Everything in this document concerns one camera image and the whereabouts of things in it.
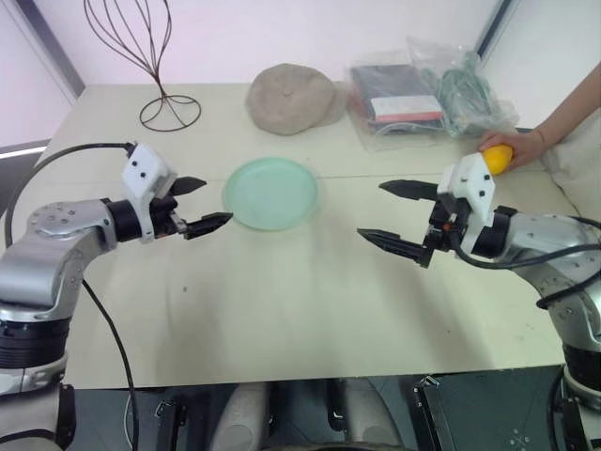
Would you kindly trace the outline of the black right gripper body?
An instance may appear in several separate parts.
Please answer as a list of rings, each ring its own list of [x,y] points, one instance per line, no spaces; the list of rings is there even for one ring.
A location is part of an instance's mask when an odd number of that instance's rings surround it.
[[[448,252],[452,249],[451,236],[462,238],[470,216],[470,205],[464,197],[454,198],[444,194],[435,201],[431,211],[423,246]]]

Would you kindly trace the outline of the person's bare hand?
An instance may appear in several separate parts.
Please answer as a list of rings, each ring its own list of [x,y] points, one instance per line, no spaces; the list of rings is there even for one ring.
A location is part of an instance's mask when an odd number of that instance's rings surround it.
[[[524,133],[486,132],[478,150],[492,175],[514,170],[540,158],[549,146],[537,131]]]

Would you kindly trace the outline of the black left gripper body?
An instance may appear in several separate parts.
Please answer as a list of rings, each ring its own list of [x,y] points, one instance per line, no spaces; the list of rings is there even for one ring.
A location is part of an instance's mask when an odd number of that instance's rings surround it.
[[[181,219],[175,209],[176,199],[167,195],[163,198],[154,198],[149,204],[150,219],[153,225],[154,238],[159,239],[174,234],[187,237],[187,223]]]

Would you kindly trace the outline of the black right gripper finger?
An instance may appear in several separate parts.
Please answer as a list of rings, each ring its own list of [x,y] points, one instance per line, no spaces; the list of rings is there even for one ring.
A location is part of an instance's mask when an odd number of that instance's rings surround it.
[[[433,250],[419,243],[405,241],[398,234],[379,229],[358,228],[357,232],[381,250],[414,261],[428,268]]]
[[[410,200],[428,200],[436,202],[438,199],[438,185],[431,182],[396,179],[382,182],[378,187],[390,194]]]

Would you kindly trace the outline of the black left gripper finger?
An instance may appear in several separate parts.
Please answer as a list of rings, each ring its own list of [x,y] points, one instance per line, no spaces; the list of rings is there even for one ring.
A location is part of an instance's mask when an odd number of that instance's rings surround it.
[[[179,177],[179,178],[176,178],[174,183],[172,184],[172,186],[170,188],[170,195],[171,196],[181,196],[181,195],[185,195],[185,194],[190,194],[190,193],[194,192],[195,190],[200,189],[206,185],[207,185],[207,183],[204,180],[196,178],[196,177],[192,177],[192,176]]]
[[[214,212],[203,216],[200,220],[186,224],[185,239],[193,240],[214,232],[233,218],[231,212]]]

